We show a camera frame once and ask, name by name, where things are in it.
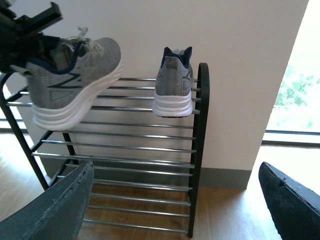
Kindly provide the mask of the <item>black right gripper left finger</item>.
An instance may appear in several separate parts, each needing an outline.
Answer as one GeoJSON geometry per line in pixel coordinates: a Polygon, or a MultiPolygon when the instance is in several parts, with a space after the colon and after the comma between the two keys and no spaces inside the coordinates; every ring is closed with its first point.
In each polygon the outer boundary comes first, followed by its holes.
{"type": "Polygon", "coordinates": [[[91,160],[0,223],[2,240],[75,240],[87,210],[94,178],[91,160]]]}

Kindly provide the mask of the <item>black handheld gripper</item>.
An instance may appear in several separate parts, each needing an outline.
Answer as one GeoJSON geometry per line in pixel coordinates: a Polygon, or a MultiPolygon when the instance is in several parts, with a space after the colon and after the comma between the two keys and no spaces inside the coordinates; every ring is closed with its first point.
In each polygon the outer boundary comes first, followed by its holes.
{"type": "Polygon", "coordinates": [[[42,30],[62,19],[59,6],[51,7],[34,17],[19,18],[9,9],[14,0],[0,2],[0,71],[13,73],[11,65],[24,67],[29,58],[46,53],[44,42],[48,38],[42,30]]]}

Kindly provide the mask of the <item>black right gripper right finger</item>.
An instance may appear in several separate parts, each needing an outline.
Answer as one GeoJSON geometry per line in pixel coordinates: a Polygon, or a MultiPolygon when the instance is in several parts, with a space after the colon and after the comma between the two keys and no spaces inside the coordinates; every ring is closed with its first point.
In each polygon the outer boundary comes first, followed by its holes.
{"type": "Polygon", "coordinates": [[[320,196],[279,169],[263,162],[258,170],[262,193],[283,240],[320,238],[320,196]]]}

